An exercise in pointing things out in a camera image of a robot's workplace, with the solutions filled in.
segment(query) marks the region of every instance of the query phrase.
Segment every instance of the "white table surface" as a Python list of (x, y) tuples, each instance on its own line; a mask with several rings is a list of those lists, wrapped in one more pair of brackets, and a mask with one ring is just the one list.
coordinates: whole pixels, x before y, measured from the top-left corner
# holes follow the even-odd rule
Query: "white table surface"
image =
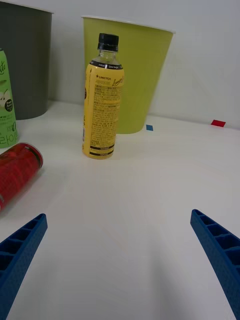
[(82, 113), (52, 102), (17, 123), (44, 165), (1, 212), (0, 241), (40, 213), (48, 230), (8, 320), (235, 319), (190, 217), (240, 237), (240, 131), (149, 116), (154, 131), (118, 135), (98, 161)]

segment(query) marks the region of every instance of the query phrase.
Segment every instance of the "bottle neck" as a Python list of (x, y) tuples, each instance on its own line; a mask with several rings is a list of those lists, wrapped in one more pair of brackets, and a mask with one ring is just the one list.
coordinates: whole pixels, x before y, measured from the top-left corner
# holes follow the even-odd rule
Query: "bottle neck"
[(99, 57), (101, 57), (104, 60), (107, 61), (112, 61), (116, 59), (116, 53), (115, 51), (104, 51), (104, 50), (99, 50)]

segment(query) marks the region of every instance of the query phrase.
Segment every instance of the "lying red can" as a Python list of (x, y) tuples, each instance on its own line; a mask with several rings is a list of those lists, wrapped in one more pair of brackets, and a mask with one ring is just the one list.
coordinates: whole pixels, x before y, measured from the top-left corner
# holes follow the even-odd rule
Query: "lying red can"
[(0, 210), (21, 191), (43, 162), (38, 149), (24, 142), (0, 154)]

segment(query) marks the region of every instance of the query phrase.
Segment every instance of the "bottle label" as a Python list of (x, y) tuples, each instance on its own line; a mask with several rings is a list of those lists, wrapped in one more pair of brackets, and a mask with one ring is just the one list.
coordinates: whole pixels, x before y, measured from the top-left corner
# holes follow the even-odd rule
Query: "bottle label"
[(17, 139), (8, 63), (4, 51), (0, 50), (0, 148), (14, 145)]
[(91, 61), (88, 65), (82, 150), (91, 158), (105, 159), (114, 152), (123, 84), (120, 64)]

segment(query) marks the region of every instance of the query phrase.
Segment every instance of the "blue tape marker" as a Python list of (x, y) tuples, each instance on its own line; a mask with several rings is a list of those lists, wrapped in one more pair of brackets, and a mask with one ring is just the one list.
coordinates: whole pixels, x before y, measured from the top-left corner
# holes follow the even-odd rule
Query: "blue tape marker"
[(154, 130), (154, 127), (150, 124), (146, 124), (146, 129), (149, 130), (149, 131), (153, 131)]

